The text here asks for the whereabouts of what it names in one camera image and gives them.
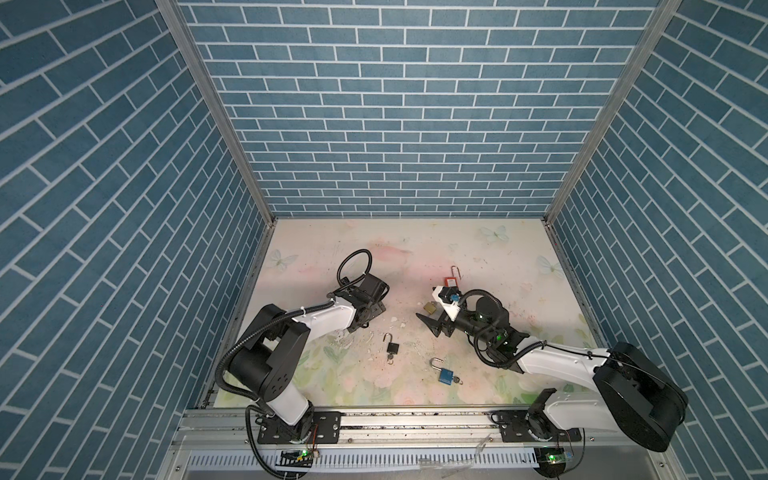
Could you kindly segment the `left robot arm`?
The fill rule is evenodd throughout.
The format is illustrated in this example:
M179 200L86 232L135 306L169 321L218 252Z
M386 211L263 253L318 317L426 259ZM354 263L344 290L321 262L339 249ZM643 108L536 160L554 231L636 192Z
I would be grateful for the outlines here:
M364 274L319 305L293 311L263 307L219 361L217 386L267 407L289 427L306 423L311 402L292 383L305 347L330 333L367 327L385 311L389 291L386 282Z

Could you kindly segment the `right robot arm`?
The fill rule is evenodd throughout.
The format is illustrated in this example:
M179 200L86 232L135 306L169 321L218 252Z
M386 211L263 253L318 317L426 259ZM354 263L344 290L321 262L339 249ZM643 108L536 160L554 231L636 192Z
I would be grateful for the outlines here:
M433 299L440 315L417 317L434 336L462 332L488 367L545 375L576 386L574 392L546 388L530 405L523 422L527 436L536 441L552 441L574 430L604 430L664 452L685 420L687 396L629 343L590 349L537 338L515 329L501 301L480 289L461 294L437 287Z

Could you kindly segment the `black padlock with key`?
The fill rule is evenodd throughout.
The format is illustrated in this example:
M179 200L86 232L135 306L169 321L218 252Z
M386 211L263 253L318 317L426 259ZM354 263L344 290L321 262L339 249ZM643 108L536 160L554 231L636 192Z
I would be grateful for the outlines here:
M393 341L393 336L391 333L384 334L383 342L386 345L387 364L392 365L394 363L395 356L399 353L399 344Z

